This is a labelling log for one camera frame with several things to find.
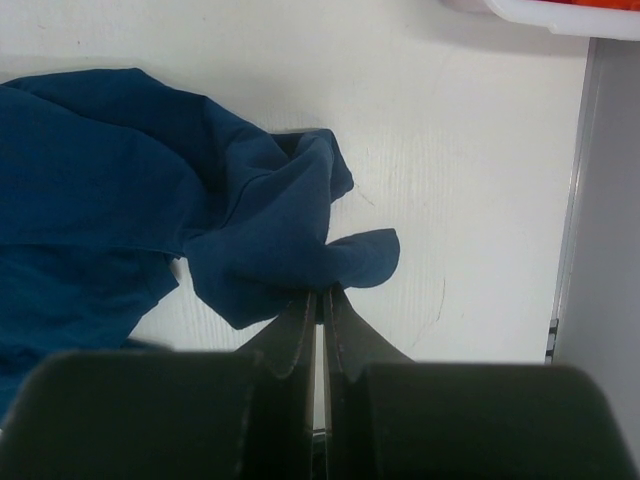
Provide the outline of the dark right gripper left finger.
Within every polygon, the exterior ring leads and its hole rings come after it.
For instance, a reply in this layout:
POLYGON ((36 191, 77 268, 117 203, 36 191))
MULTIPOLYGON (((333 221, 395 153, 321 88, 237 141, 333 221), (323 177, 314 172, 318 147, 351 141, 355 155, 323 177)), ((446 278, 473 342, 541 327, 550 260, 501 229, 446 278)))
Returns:
POLYGON ((73 352, 27 379, 5 479, 307 479, 316 299, 224 352, 73 352))

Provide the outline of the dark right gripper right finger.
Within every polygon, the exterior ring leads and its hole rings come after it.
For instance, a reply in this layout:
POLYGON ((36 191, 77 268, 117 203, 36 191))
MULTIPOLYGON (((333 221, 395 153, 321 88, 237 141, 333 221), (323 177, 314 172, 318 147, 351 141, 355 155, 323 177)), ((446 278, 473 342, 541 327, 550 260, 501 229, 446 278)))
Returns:
POLYGON ((562 366, 426 363, 323 298, 333 479, 635 479, 609 404, 562 366))

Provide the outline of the blue printed t-shirt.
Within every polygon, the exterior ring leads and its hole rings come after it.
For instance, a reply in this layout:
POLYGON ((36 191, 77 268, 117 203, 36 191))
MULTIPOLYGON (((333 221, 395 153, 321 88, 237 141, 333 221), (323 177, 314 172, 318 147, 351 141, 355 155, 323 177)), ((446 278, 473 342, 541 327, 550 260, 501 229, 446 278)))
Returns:
POLYGON ((46 357, 118 349, 174 290, 232 328, 397 268, 392 229, 329 241, 354 186, 327 129, 270 133, 139 69, 1 86, 1 407, 46 357))

